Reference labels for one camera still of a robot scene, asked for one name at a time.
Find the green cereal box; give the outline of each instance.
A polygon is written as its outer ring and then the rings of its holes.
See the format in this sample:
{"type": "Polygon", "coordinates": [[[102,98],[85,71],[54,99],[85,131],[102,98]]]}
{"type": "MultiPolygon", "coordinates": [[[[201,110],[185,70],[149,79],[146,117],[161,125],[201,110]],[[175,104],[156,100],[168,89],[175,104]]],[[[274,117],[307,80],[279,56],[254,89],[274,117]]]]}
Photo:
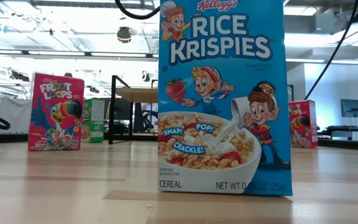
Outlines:
{"type": "Polygon", "coordinates": [[[104,100],[84,100],[82,112],[83,142],[103,142],[104,140],[104,100]]]}

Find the blue cereal box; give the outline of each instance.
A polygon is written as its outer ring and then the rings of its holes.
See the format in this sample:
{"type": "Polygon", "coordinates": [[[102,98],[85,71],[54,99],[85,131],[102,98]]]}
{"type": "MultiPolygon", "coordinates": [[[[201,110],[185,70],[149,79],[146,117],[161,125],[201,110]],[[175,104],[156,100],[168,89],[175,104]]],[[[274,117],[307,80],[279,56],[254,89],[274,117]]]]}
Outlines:
{"type": "Polygon", "coordinates": [[[292,195],[283,4],[161,1],[158,186],[292,195]]]}

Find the cartoon elf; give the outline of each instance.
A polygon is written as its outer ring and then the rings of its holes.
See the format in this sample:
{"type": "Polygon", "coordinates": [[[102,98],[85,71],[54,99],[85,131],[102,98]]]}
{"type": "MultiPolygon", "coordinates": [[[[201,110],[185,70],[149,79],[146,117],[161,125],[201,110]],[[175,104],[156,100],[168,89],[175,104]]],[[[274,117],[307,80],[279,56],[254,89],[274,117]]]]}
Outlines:
{"type": "Polygon", "coordinates": [[[228,96],[229,91],[234,91],[234,85],[228,85],[227,82],[222,84],[220,72],[211,66],[200,68],[193,67],[194,83],[196,92],[200,95],[197,99],[184,98],[182,106],[197,106],[203,104],[203,112],[206,114],[218,116],[218,109],[214,104],[214,99],[224,99],[228,96]]]}
{"type": "Polygon", "coordinates": [[[277,148],[273,143],[273,136],[270,135],[270,126],[266,124],[267,121],[276,120],[280,111],[274,92],[275,87],[270,82],[260,82],[252,89],[252,93],[248,96],[251,113],[245,113],[244,125],[252,134],[259,136],[262,145],[259,165],[266,163],[263,146],[268,145],[272,150],[274,164],[283,169],[291,169],[291,163],[283,161],[278,156],[277,148]]]}
{"type": "Polygon", "coordinates": [[[185,24],[185,9],[173,1],[166,1],[160,7],[160,15],[165,18],[161,23],[162,40],[167,41],[171,37],[175,41],[181,40],[183,31],[190,27],[190,22],[185,24]]]}

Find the red cereal box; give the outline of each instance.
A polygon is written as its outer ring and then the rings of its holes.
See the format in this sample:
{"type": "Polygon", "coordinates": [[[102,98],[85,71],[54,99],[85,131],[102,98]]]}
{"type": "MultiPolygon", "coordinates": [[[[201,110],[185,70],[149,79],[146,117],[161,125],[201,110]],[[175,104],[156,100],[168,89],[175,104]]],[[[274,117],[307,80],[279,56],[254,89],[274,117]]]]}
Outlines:
{"type": "Polygon", "coordinates": [[[35,74],[29,151],[79,150],[84,81],[35,74]]]}
{"type": "Polygon", "coordinates": [[[293,147],[315,148],[318,146],[316,105],[314,101],[289,103],[291,145],[293,147]]]}

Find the kellogg's logo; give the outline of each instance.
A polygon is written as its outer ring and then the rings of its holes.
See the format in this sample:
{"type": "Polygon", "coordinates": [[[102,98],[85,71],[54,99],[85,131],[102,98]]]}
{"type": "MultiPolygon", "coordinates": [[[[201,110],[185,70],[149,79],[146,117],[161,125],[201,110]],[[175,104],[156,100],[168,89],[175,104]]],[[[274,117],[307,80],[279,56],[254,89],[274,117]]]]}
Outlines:
{"type": "Polygon", "coordinates": [[[207,9],[219,9],[219,12],[228,11],[232,7],[237,7],[238,0],[203,0],[197,4],[197,10],[205,11],[207,9]]]}

